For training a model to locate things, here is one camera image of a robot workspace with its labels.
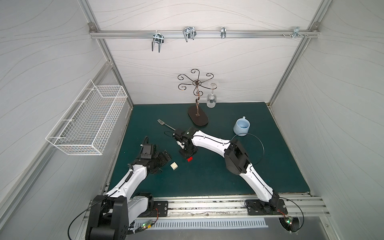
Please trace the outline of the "cream white lego brick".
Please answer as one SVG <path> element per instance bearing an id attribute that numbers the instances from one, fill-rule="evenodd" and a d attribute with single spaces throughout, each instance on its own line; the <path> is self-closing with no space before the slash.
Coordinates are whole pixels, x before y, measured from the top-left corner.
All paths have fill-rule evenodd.
<path id="1" fill-rule="evenodd" d="M 171 164 L 171 168 L 172 168 L 173 170 L 175 170 L 175 169 L 178 168 L 178 165 L 176 164 L 176 162 L 173 162 L 173 163 Z"/>

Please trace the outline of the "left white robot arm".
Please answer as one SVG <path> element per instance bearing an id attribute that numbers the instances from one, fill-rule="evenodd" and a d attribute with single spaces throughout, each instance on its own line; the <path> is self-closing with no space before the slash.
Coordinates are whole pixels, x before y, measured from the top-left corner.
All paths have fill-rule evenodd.
<path id="1" fill-rule="evenodd" d="M 117 185 L 93 199 L 85 238 L 124 240 L 166 217 L 167 201 L 155 201 L 150 193 L 134 193 L 148 174 L 155 174 L 170 160 L 167 151 L 157 152 L 155 145 L 142 144 L 138 157 Z"/>

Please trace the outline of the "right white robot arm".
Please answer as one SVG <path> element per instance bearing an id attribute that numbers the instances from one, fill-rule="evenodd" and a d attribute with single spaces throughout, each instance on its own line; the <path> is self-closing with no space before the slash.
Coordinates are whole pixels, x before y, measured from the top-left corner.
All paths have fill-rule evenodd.
<path id="1" fill-rule="evenodd" d="M 198 147 L 205 148 L 223 157 L 227 170 L 242 177 L 254 190 L 261 209 L 270 212 L 277 210 L 280 199 L 279 194 L 257 173 L 246 149 L 238 139 L 219 139 L 195 128 L 189 128 L 186 131 L 176 129 L 173 138 L 181 147 L 179 152 L 184 159 L 192 157 L 197 152 Z"/>

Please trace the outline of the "dark oval stand base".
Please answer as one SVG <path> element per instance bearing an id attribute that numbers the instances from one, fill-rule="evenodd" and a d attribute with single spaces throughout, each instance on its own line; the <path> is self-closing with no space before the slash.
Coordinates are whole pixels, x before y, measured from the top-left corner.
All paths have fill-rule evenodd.
<path id="1" fill-rule="evenodd" d="M 209 122 L 206 113 L 196 105 L 189 107 L 188 115 L 196 126 L 203 127 Z"/>

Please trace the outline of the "silver metal fork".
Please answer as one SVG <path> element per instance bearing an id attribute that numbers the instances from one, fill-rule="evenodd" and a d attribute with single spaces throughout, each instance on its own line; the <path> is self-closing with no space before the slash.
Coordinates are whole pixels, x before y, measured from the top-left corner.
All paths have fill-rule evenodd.
<path id="1" fill-rule="evenodd" d="M 166 123 L 165 123 L 164 121 L 162 121 L 161 119 L 158 119 L 157 121 L 158 121 L 158 123 L 159 123 L 160 125 L 162 125 L 162 126 L 166 126 L 166 127 L 170 128 L 170 129 L 173 130 L 173 131 L 176 130 L 175 128 L 173 128 L 173 127 L 171 127 L 170 125 L 166 124 Z"/>

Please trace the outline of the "wine glass hanging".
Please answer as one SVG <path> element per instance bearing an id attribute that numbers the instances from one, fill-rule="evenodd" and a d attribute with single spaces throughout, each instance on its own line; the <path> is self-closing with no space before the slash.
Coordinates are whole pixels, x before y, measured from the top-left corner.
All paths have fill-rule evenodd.
<path id="1" fill-rule="evenodd" d="M 211 93 L 207 96 L 207 107 L 214 108 L 217 103 L 217 96 L 214 93 L 214 90 L 217 88 L 215 83 L 211 83 Z"/>

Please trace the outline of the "light blue mug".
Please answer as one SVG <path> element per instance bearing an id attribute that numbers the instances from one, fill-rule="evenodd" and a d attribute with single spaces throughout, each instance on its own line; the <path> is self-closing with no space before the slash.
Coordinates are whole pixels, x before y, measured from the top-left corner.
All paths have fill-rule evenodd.
<path id="1" fill-rule="evenodd" d="M 238 119 L 233 127 L 234 133 L 239 137 L 244 137 L 248 134 L 250 128 L 250 122 L 245 116 Z"/>

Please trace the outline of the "copper stand pole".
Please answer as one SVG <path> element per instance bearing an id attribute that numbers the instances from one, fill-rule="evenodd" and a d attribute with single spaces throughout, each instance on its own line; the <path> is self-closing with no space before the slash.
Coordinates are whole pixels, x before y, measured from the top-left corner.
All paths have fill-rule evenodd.
<path id="1" fill-rule="evenodd" d="M 178 80 L 183 81 L 185 78 L 191 81 L 191 83 L 180 83 L 178 85 L 178 89 L 181 91 L 185 91 L 187 89 L 187 86 L 194 86 L 193 94 L 197 97 L 195 102 L 196 106 L 199 107 L 199 100 L 203 96 L 203 92 L 199 90 L 199 87 L 209 89 L 208 87 L 204 87 L 203 83 L 210 81 L 214 78 L 214 74 L 212 73 L 207 73 L 206 76 L 209 77 L 207 80 L 201 81 L 200 80 L 200 70 L 198 69 L 191 69 L 191 73 L 195 74 L 198 73 L 198 77 L 195 80 L 192 80 L 190 77 L 188 77 L 186 74 L 180 74 L 178 75 Z"/>

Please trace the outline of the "metal double hook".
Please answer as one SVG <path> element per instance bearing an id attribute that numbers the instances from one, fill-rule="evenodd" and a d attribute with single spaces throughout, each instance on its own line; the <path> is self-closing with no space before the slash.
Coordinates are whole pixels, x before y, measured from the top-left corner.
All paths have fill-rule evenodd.
<path id="1" fill-rule="evenodd" d="M 160 53 L 162 44 L 164 43 L 165 37 L 160 34 L 156 33 L 153 35 L 153 40 L 152 40 L 152 51 L 154 51 L 155 46 L 158 46 L 158 52 Z"/>

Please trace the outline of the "metal angled hook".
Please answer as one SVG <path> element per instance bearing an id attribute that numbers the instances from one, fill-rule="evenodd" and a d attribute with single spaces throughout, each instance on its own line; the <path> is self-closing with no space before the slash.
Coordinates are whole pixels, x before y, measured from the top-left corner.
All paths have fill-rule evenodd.
<path id="1" fill-rule="evenodd" d="M 196 28 L 195 27 L 186 27 L 183 29 L 183 36 L 186 40 L 186 42 L 189 41 L 189 39 L 194 40 L 196 37 Z"/>

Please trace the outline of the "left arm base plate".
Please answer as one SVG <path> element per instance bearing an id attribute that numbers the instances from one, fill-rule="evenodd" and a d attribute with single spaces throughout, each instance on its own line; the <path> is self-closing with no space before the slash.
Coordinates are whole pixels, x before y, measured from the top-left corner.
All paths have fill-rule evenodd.
<path id="1" fill-rule="evenodd" d="M 139 215 L 139 218 L 164 218 L 168 216 L 168 201 L 154 201 L 154 205 L 151 209 L 145 211 Z"/>

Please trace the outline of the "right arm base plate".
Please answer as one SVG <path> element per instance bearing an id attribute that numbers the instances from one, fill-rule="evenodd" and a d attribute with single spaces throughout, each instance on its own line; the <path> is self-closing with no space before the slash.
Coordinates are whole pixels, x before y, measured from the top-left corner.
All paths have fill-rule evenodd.
<path id="1" fill-rule="evenodd" d="M 279 199 L 274 205 L 260 200 L 245 200 L 245 207 L 249 216 L 288 214 L 286 204 L 282 199 Z"/>

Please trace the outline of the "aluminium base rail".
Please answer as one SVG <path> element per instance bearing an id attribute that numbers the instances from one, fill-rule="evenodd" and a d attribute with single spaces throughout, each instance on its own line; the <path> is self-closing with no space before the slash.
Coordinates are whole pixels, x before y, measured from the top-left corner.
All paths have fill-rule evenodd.
<path id="1" fill-rule="evenodd" d="M 255 195 L 157 197 L 167 201 L 169 219 L 191 218 L 249 218 L 245 201 Z M 288 215 L 292 217 L 329 217 L 331 214 L 321 197 L 309 194 L 281 194 Z"/>

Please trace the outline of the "aluminium top rail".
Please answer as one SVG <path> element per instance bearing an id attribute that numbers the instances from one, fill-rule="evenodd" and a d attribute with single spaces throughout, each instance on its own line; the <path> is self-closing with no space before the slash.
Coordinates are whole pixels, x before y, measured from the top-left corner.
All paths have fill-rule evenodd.
<path id="1" fill-rule="evenodd" d="M 269 39 L 283 38 L 282 34 L 288 35 L 293 30 L 228 30 L 225 39 Z M 306 38 L 317 38 L 321 32 L 300 30 L 306 34 Z M 93 39 L 152 39 L 156 33 L 162 34 L 165 39 L 184 39 L 182 30 L 165 31 L 98 31 L 90 33 Z M 196 30 L 195 39 L 221 39 L 221 30 Z"/>

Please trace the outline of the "metal bracket hook right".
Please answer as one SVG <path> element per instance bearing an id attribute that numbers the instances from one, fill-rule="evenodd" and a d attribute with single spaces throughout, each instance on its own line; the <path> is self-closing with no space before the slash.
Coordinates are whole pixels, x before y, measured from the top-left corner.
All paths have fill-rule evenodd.
<path id="1" fill-rule="evenodd" d="M 299 27 L 294 28 L 293 31 L 292 31 L 292 33 L 290 33 L 290 34 L 288 34 L 288 35 L 282 34 L 282 36 L 283 36 L 284 38 L 291 38 L 291 39 L 295 39 L 295 38 L 301 38 L 301 39 L 303 39 L 303 38 L 306 38 L 306 37 L 307 37 L 306 34 L 302 34 L 302 33 L 300 32 L 300 28 L 299 28 Z"/>

